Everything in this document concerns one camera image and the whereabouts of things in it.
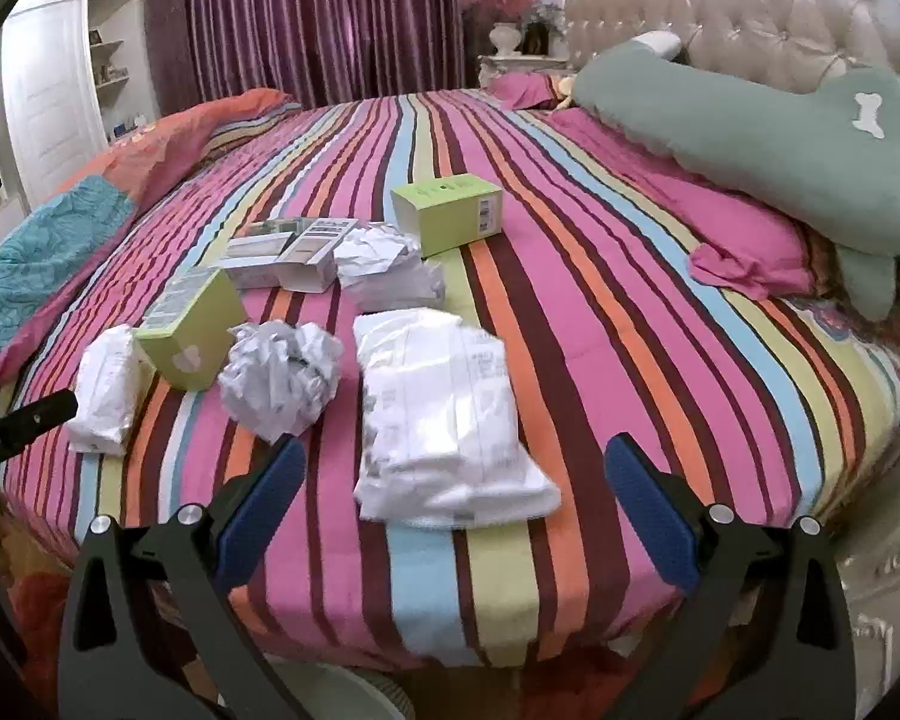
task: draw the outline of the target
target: pink pillowcase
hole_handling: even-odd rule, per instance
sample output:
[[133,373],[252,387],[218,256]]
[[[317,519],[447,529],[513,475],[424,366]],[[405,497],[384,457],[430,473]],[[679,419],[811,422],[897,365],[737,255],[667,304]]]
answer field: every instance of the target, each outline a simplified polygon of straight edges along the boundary
[[217,127],[254,119],[293,98],[276,89],[250,89],[242,95],[194,105],[120,138],[98,154],[55,194],[87,175],[101,175],[125,191],[139,209],[149,210],[197,165]]
[[511,111],[556,108],[564,99],[557,90],[561,78],[549,73],[504,73],[490,81],[487,92]]
[[583,108],[550,114],[547,122],[625,177],[686,224],[703,242],[690,254],[690,275],[753,300],[816,295],[817,276],[802,227],[745,194],[723,191],[605,127]]

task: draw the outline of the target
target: barcode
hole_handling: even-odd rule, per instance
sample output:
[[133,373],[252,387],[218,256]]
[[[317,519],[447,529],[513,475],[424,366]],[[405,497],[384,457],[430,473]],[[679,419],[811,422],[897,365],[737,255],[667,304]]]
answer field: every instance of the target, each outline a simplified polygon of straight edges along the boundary
[[480,226],[477,230],[482,234],[490,230],[490,198],[480,201]]

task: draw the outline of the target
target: green box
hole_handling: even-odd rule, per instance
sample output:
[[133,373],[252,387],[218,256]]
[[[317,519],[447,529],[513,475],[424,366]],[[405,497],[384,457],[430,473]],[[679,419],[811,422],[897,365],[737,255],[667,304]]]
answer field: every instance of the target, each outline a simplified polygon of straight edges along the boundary
[[428,178],[391,192],[397,226],[429,257],[500,232],[503,190],[472,173]]
[[209,389],[247,321],[240,295],[224,271],[190,269],[165,286],[133,331],[137,346],[177,389]]

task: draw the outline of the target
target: white vase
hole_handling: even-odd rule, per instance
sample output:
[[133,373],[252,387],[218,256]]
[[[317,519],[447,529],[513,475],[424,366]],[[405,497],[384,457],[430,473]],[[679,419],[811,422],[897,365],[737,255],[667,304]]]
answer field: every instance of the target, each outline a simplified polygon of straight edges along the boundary
[[569,59],[570,47],[567,45],[566,40],[557,35],[551,35],[550,55],[554,57],[554,59]]
[[519,51],[516,47],[523,40],[523,33],[516,28],[515,23],[498,22],[490,30],[490,42],[497,49],[497,56],[516,56]]

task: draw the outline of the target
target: pillow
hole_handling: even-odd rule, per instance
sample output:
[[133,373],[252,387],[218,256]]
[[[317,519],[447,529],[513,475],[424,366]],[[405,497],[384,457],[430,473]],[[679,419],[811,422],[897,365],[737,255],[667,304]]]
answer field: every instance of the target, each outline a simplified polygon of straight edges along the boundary
[[884,319],[900,256],[900,78],[851,70],[796,95],[661,61],[628,41],[590,62],[574,99],[684,169],[828,238],[866,319]]
[[550,114],[547,124],[593,155],[615,175],[686,224],[701,245],[690,275],[748,298],[817,295],[826,281],[799,223],[744,194],[723,191],[669,157],[653,156],[604,127],[583,108]]
[[504,73],[490,81],[487,90],[511,111],[551,109],[567,97],[560,90],[560,81],[565,78],[565,74],[556,73]]
[[[637,35],[634,40],[648,47],[653,53],[668,62],[672,62],[677,58],[680,50],[683,48],[679,35],[671,32],[669,29],[655,29],[652,32],[644,32]],[[573,85],[576,76],[565,76],[559,84],[557,91],[563,96],[563,100],[554,108],[554,110],[562,111],[569,108],[573,104]]]
[[144,213],[197,165],[218,127],[253,119],[277,105],[295,107],[284,92],[251,89],[159,119],[120,138],[64,182],[58,192],[67,191],[84,176],[101,175],[125,191]]

